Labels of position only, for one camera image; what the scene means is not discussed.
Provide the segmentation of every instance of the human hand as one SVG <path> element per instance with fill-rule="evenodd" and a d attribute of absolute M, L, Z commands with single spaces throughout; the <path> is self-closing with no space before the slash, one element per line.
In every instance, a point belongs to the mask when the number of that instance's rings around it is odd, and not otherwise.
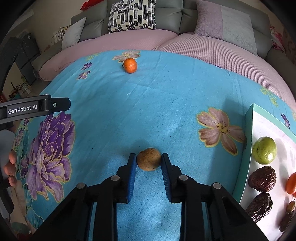
<path fill-rule="evenodd" d="M 15 163 L 17 161 L 17 154 L 14 150 L 11 150 L 9 153 L 9 162 L 4 166 L 4 172 L 9 175 L 8 181 L 12 187 L 16 186 L 17 179 L 15 178 Z"/>

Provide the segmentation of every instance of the flower center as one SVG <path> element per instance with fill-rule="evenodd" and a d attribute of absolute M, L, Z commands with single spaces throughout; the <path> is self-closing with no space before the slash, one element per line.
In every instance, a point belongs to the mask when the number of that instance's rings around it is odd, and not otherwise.
<path fill-rule="evenodd" d="M 226 133 L 229 132 L 229 126 L 226 125 L 224 122 L 218 122 L 218 123 L 215 123 L 215 124 L 217 126 L 218 131 L 221 134 L 226 134 Z"/>

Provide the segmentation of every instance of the sofa armrest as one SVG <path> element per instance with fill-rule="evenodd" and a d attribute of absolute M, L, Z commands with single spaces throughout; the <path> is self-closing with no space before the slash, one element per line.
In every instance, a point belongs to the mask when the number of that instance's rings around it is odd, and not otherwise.
<path fill-rule="evenodd" d="M 280 50 L 271 48 L 265 59 L 284 79 L 296 97 L 296 66 Z"/>
<path fill-rule="evenodd" d="M 57 42 L 56 44 L 52 45 L 48 50 L 43 52 L 40 56 L 38 56 L 34 61 L 32 62 L 32 66 L 35 70 L 38 72 L 42 68 L 42 66 L 50 60 L 53 56 L 58 54 L 62 51 L 62 41 Z"/>

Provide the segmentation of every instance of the black and white patterned pillow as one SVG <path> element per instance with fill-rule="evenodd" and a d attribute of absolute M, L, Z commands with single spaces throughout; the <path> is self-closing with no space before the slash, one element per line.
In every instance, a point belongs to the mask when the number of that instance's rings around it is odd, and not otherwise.
<path fill-rule="evenodd" d="M 108 32 L 132 29 L 156 29 L 156 0 L 124 0 L 111 7 Z"/>

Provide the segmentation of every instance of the sofa backrest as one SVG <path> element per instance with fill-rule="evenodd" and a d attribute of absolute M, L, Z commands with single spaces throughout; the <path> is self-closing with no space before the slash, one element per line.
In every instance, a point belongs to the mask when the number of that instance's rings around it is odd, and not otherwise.
<path fill-rule="evenodd" d="M 71 18 L 71 24 L 87 17 L 85 25 L 104 19 L 102 35 L 107 33 L 109 12 L 113 3 L 120 0 L 104 0 Z M 269 30 L 269 17 L 266 13 L 240 0 L 206 0 L 229 8 L 247 13 L 252 22 L 258 55 L 266 58 L 272 46 Z M 156 0 L 155 22 L 156 28 L 165 29 L 177 34 L 194 32 L 197 24 L 198 12 L 196 0 Z"/>

